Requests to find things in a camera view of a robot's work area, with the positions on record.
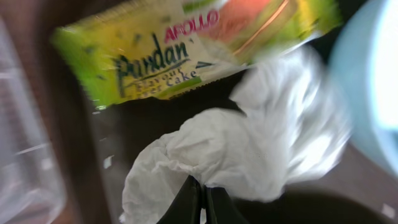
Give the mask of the white tissue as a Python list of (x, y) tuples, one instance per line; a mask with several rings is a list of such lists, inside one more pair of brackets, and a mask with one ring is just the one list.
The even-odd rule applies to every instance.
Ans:
[(150, 143), (123, 190), (126, 223), (155, 223), (192, 176), (233, 197), (270, 202), (323, 177), (351, 132), (346, 103), (315, 50), (259, 60), (235, 86), (237, 111), (208, 109)]

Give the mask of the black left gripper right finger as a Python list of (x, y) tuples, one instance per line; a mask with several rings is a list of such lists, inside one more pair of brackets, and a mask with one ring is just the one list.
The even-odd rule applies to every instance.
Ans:
[(221, 187), (205, 187), (205, 210), (207, 224), (249, 224)]

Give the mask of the dark blue plate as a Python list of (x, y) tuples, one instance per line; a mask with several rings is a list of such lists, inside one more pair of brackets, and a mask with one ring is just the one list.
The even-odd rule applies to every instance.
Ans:
[(322, 191), (287, 191), (272, 202), (236, 199), (249, 223), (394, 224), (394, 221), (342, 195)]

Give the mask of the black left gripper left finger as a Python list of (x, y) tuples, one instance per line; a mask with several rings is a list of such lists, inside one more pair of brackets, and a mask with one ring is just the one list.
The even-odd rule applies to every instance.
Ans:
[(199, 182), (189, 175), (157, 224), (200, 224), (201, 192)]

